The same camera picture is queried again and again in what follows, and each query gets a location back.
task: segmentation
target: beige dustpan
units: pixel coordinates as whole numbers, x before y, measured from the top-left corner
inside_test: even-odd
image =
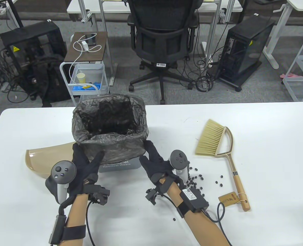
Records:
[[[26,150],[25,163],[29,169],[43,178],[50,176],[54,164],[61,160],[73,159],[73,143],[47,148]]]

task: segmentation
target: black computer case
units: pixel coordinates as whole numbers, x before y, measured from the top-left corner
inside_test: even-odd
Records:
[[[66,45],[61,36],[58,26],[52,21],[41,21],[33,25],[17,28],[9,32],[0,34],[0,38],[7,50],[7,55],[11,57],[13,64],[23,79],[19,86],[24,89],[32,98],[39,94],[39,87],[34,74],[34,64],[44,57],[59,57],[63,60],[67,53]],[[61,82],[62,90],[66,86]],[[61,101],[69,98],[69,95],[61,96]]]
[[[254,14],[228,31],[217,76],[241,91],[241,85],[260,66],[259,58],[274,21]]]

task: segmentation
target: chair base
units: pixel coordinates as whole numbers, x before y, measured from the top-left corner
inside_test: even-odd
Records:
[[[193,81],[191,79],[185,78],[181,75],[177,75],[175,73],[172,73],[169,71],[169,69],[171,68],[170,66],[167,66],[167,68],[157,68],[154,66],[154,64],[150,64],[148,62],[142,61],[140,64],[140,69],[144,69],[144,67],[148,67],[152,72],[144,75],[140,78],[137,78],[133,81],[130,82],[130,86],[129,86],[129,91],[133,92],[134,91],[134,84],[146,81],[148,79],[152,79],[152,78],[159,78],[159,84],[161,87],[161,101],[160,104],[163,105],[165,104],[165,98],[164,98],[164,77],[167,78],[172,78],[172,79],[176,79],[176,80],[180,80],[180,81],[185,81],[188,82],[188,89],[192,89],[193,88]]]

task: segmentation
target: phone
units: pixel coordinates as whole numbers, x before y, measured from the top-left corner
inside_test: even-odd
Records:
[[[88,38],[88,40],[86,40],[87,44],[90,45],[96,45],[96,36],[94,36],[95,34],[86,34],[86,39]]]

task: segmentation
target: pink object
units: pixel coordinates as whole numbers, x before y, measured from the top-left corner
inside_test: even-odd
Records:
[[[280,75],[280,78],[283,79],[285,76],[286,76],[286,75],[281,74],[281,75]],[[288,78],[298,78],[298,77],[303,77],[303,76],[299,76],[299,75],[295,75],[295,74],[289,73],[287,77],[288,77]]]

